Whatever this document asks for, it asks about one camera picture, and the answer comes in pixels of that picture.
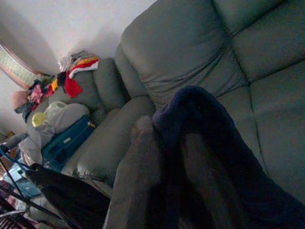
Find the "red white yellow garment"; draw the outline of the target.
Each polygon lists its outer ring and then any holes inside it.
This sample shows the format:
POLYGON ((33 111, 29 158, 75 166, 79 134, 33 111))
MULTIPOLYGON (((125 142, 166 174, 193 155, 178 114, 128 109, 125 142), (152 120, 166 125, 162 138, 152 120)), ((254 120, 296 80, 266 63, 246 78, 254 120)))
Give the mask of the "red white yellow garment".
POLYGON ((63 87, 70 98, 83 92, 81 86, 74 80, 76 74, 96 70, 99 66, 99 56, 87 51, 70 54, 59 61, 60 73, 57 75, 57 85, 63 87))

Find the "dark navy garment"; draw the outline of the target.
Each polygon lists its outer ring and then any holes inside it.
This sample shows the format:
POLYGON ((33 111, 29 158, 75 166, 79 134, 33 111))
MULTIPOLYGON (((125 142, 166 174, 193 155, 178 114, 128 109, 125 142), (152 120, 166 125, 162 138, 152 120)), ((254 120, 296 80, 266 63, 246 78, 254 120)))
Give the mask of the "dark navy garment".
POLYGON ((206 139, 228 172, 243 208, 259 229, 305 229, 305 205, 285 192, 263 171, 234 121, 217 99, 198 86, 187 86, 153 115, 172 173, 175 147, 186 122, 206 139))

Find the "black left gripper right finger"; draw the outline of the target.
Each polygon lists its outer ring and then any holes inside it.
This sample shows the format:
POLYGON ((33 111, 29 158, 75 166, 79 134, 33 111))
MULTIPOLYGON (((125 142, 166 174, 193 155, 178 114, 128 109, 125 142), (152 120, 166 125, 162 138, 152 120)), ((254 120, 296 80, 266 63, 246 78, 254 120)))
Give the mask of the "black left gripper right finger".
POLYGON ((199 134, 183 137, 183 161, 186 175, 200 194, 215 229, 238 229, 236 191, 226 170, 199 134))

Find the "black drying rack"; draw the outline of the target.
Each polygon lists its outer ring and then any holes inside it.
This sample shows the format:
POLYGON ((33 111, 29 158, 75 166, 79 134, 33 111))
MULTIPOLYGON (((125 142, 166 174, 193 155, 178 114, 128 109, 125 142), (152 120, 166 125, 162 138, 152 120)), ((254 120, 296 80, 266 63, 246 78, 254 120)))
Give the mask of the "black drying rack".
POLYGON ((36 197, 25 197, 9 169, 17 164, 23 171, 30 167, 9 156, 5 145, 0 145, 0 229, 71 229, 58 215, 42 193, 36 197))

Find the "yellow green ball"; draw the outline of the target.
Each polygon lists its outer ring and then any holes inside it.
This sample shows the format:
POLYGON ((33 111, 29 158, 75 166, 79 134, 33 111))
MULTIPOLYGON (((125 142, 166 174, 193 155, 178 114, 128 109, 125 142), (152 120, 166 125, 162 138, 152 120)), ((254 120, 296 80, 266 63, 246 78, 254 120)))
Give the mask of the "yellow green ball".
POLYGON ((42 112, 37 112, 36 114, 33 115, 32 117, 32 125, 34 127, 38 127, 42 124, 44 124, 44 122, 47 121, 47 114, 46 113, 42 113, 42 112))

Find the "colourful clothes pile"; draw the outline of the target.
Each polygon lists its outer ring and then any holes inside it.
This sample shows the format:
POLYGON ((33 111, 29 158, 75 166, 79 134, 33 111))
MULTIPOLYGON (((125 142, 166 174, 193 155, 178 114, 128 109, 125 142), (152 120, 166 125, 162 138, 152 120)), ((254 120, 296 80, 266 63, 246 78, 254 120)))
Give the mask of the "colourful clothes pile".
POLYGON ((58 79, 45 84, 40 80, 34 80, 27 90, 16 91, 12 97, 12 107, 15 113, 22 114, 24 122, 27 122, 30 114, 48 97, 59 88, 58 79))

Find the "dark green leather sofa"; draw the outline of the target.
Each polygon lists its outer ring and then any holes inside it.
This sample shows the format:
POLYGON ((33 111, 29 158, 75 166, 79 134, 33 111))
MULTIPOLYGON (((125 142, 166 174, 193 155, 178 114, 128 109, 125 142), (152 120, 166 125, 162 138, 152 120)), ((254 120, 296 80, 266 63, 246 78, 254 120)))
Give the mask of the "dark green leather sofa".
POLYGON ((264 172, 305 204, 305 0, 157 0, 114 58, 76 75, 96 129, 60 172, 113 185, 136 120, 197 85, 233 118, 264 172))

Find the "brown framed patterned panel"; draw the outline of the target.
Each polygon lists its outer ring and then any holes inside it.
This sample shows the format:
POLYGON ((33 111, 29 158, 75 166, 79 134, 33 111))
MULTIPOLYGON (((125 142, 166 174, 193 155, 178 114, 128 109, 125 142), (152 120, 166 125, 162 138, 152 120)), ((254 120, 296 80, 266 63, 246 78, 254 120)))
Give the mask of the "brown framed patterned panel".
POLYGON ((35 80, 44 81, 48 78, 46 74, 30 68, 21 61, 1 40, 0 68, 22 88, 31 87, 35 80))

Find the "black garment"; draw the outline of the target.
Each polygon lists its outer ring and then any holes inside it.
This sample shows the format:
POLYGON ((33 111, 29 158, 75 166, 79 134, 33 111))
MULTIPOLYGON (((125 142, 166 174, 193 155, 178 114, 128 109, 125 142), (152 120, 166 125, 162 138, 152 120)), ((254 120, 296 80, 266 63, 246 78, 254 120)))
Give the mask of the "black garment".
POLYGON ((102 229, 110 198, 77 178, 33 164, 26 177, 71 229, 102 229))

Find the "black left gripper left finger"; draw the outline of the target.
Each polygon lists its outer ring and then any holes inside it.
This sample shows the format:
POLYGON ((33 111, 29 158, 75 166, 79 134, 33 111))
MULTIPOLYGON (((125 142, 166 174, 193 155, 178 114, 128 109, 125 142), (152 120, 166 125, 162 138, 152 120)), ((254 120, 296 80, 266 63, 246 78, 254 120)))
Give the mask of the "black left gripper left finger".
POLYGON ((152 119, 140 117, 116 171, 102 229, 163 229, 162 155, 152 119))

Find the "blue zip bag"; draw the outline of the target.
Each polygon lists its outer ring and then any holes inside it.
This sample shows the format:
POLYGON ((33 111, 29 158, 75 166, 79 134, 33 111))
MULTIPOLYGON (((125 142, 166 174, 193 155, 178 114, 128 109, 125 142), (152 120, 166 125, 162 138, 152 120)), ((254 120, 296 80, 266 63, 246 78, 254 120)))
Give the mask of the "blue zip bag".
POLYGON ((65 164, 86 141, 96 125, 83 116, 69 128, 56 135, 41 151, 42 166, 61 172, 65 164))

